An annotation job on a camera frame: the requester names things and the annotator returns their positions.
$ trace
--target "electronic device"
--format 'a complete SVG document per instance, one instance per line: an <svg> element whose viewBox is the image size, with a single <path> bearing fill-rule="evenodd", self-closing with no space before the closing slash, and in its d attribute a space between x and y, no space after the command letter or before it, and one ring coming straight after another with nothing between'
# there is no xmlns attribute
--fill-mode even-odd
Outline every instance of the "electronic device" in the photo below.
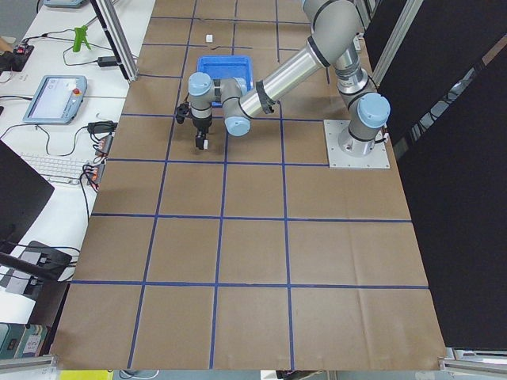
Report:
<svg viewBox="0 0 507 380"><path fill-rule="evenodd" d="M20 157L34 168L45 180L54 184L79 184L82 175L82 167L87 161L79 161L73 158L55 158L38 154L21 153Z"/></svg>
<svg viewBox="0 0 507 380"><path fill-rule="evenodd" d="M22 71L32 54L33 48L33 45L19 44L12 52L4 51L3 55L0 56L0 72Z"/></svg>
<svg viewBox="0 0 507 380"><path fill-rule="evenodd" d="M55 189L2 141L0 173L0 252L10 253L4 241L21 240Z"/></svg>
<svg viewBox="0 0 507 380"><path fill-rule="evenodd" d="M28 276L23 294L35 298L39 280L57 280L72 257L38 241L29 244L32 248L25 250L26 259L10 253L44 209L54 188L2 141L0 173L0 265ZM0 285L5 286L9 279L5 276Z"/></svg>
<svg viewBox="0 0 507 380"><path fill-rule="evenodd" d="M23 337L23 325L0 323L0 359L12 359Z"/></svg>
<svg viewBox="0 0 507 380"><path fill-rule="evenodd" d="M79 8L86 0L44 0L50 8Z"/></svg>
<svg viewBox="0 0 507 380"><path fill-rule="evenodd" d="M19 259L10 256L13 265L6 262L6 266L11 269L0 280L0 285L6 288L7 293L35 300L41 291L42 281L59 279L71 263L72 256L38 241L31 241L28 247L30 248L25 248Z"/></svg>
<svg viewBox="0 0 507 380"><path fill-rule="evenodd" d="M30 124L68 124L86 91L82 75L45 75L23 117Z"/></svg>

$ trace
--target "keyboard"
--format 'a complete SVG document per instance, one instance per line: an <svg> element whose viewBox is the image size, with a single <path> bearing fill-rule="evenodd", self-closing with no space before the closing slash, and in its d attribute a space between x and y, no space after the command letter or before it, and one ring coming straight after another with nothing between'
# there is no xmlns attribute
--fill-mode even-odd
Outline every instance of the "keyboard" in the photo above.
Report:
<svg viewBox="0 0 507 380"><path fill-rule="evenodd" d="M82 166L89 163L73 158L55 158L37 154L21 153L20 157L32 166L44 179L54 184L79 184Z"/></svg>

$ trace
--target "metal base plate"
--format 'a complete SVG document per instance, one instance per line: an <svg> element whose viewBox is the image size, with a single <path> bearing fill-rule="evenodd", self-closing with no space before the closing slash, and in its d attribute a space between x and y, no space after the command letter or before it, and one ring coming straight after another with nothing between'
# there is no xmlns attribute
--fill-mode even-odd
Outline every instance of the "metal base plate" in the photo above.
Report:
<svg viewBox="0 0 507 380"><path fill-rule="evenodd" d="M372 152L365 157L349 156L338 145L338 136L349 126L350 120L324 120L327 157L331 169L389 169L389 158L383 142L375 144ZM379 132L376 139L382 138Z"/></svg>

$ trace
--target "brown paper mat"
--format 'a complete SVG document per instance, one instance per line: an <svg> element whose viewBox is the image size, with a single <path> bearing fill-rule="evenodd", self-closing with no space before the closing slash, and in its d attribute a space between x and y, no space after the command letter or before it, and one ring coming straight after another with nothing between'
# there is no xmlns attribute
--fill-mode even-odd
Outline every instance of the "brown paper mat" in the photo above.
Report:
<svg viewBox="0 0 507 380"><path fill-rule="evenodd" d="M300 1L157 1L52 347L61 367L437 369L391 147L389 170L326 167L322 119L348 117L332 71L244 137L216 110L208 151L174 123L200 56L250 55L258 80L308 33Z"/></svg>

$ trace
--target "blue tape line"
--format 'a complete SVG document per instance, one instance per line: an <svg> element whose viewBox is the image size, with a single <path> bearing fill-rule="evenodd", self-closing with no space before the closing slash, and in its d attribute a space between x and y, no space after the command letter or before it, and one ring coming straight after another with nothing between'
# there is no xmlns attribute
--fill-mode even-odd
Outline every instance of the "blue tape line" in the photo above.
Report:
<svg viewBox="0 0 507 380"><path fill-rule="evenodd" d="M127 218L175 218L175 219L223 219L223 220L264 220L283 222L334 222L334 223L412 223L410 219L346 219L346 218L283 218L262 216L218 216L218 215L166 215L94 212L92 216Z"/></svg>
<svg viewBox="0 0 507 380"><path fill-rule="evenodd" d="M195 17L177 17L177 16L151 16L151 18L161 18L166 20L198 20L202 21L200 18ZM250 20L250 19L237 19L237 18L214 18L213 21L231 21L231 22L259 22L263 24L290 24L290 25L308 25L310 26L309 22L302 22L302 21L279 21L276 19L276 21L269 21L269 20Z"/></svg>
<svg viewBox="0 0 507 380"><path fill-rule="evenodd" d="M223 163L223 179L222 179L222 205L220 206L220 222L219 222L219 237L218 237L218 245L216 248L216 266L215 266L215 292L213 294L213 318L212 318L212 339L210 344L210 352L209 352L209 369L213 368L213 364L215 361L215 335L216 335L216 314L218 309L218 297L219 297L219 288L216 284L219 283L220 276L220 256L222 253L222 232L223 232L223 216L225 213L225 198L226 198L226 190L227 190L227 157L229 151L229 135L226 135L225 138L225 160Z"/></svg>
<svg viewBox="0 0 507 380"><path fill-rule="evenodd" d="M174 115L166 115L163 113L122 113L122 116L137 116L137 117L172 117Z"/></svg>
<svg viewBox="0 0 507 380"><path fill-rule="evenodd" d="M193 16L195 16L196 8L197 8L197 0L194 0L194 4L193 4ZM190 36L192 34L192 26L193 26L193 20L190 22L189 37L187 39L187 45L190 44ZM185 51L185 58L183 60L183 66L181 68L181 79L180 79L180 84L179 84L178 91L177 91L176 102L178 101L178 99L180 97L180 94L181 94L181 83L183 82L183 73L184 73L184 69L185 69L185 64L186 64L186 61L187 61L188 53L189 53L189 48L187 47L186 51ZM169 137L169 141L167 143L166 161L169 159L170 147L171 147L171 143L172 143L172 140L173 140L173 132L174 132L174 129L175 129L174 128L174 121L175 121L175 119L173 118L173 124L171 126L170 137ZM162 202L162 196L163 196L163 192L164 192L164 184L166 182L167 166L168 166L168 163L166 162L164 164L164 170L162 172L162 179L161 179L160 189L159 189L159 192L158 192L157 207L156 207L156 212L155 212L156 215L158 215L159 211L160 211L160 204ZM148 269L150 267L151 252L152 252L152 249L153 249L154 236L155 236L155 231L157 229L157 222L158 222L158 216L155 216L154 217L154 221L153 221L152 231L151 231L150 244L149 244L149 247L148 247L147 260L146 260L145 268L144 268L144 276L143 276L143 282L144 283L147 280ZM135 343L137 341L137 332L139 330L139 319L141 317L141 310L143 308L145 286L146 286L145 284L143 284L141 286L141 295L139 296L139 305L138 305L137 314L136 314L136 317L135 317L135 327L134 327L134 332L132 334L131 350L130 350L130 354L128 356L128 365L127 365L128 368L132 368L132 360L134 359Z"/></svg>
<svg viewBox="0 0 507 380"><path fill-rule="evenodd" d="M280 103L280 141L281 141L281 155L282 164L285 164L285 138L284 138L284 110ZM282 165L282 185L284 192L284 237L285 237L285 266L287 269L287 301L288 301L288 342L289 354L291 358L291 370L295 369L294 359L294 329L292 324L292 293L291 293L291 255L290 245L288 239L288 201L287 201L287 174L285 172L285 165Z"/></svg>
<svg viewBox="0 0 507 380"><path fill-rule="evenodd" d="M278 0L275 1L275 18L276 18L276 59L280 63L280 30L278 28Z"/></svg>
<svg viewBox="0 0 507 380"><path fill-rule="evenodd" d="M174 75L139 74L139 76L140 77L148 77L148 78L181 79L181 77L175 77Z"/></svg>
<svg viewBox="0 0 507 380"><path fill-rule="evenodd" d="M153 158L108 158L110 162L153 162L153 163L163 163L169 162L173 164L220 164L222 165L224 161L192 161L192 160L162 160L162 159L153 159ZM258 166L305 166L305 167L329 167L328 164L318 164L318 163L303 163L303 162L291 162L291 163L283 163L283 162L250 162L250 161L232 161L228 162L228 165L258 165Z"/></svg>
<svg viewBox="0 0 507 380"><path fill-rule="evenodd" d="M238 16L238 0L235 0L234 2L234 19ZM232 25L232 49L231 49L231 55L234 55L234 43L236 41L236 26L238 25L237 22L235 22Z"/></svg>
<svg viewBox="0 0 507 380"><path fill-rule="evenodd" d="M427 285L352 285L347 283L199 283L179 281L126 281L126 280L97 280L97 279L74 279L73 284L78 285L124 285L124 286L149 286L149 287L261 287L277 289L357 289L357 290L429 290Z"/></svg>

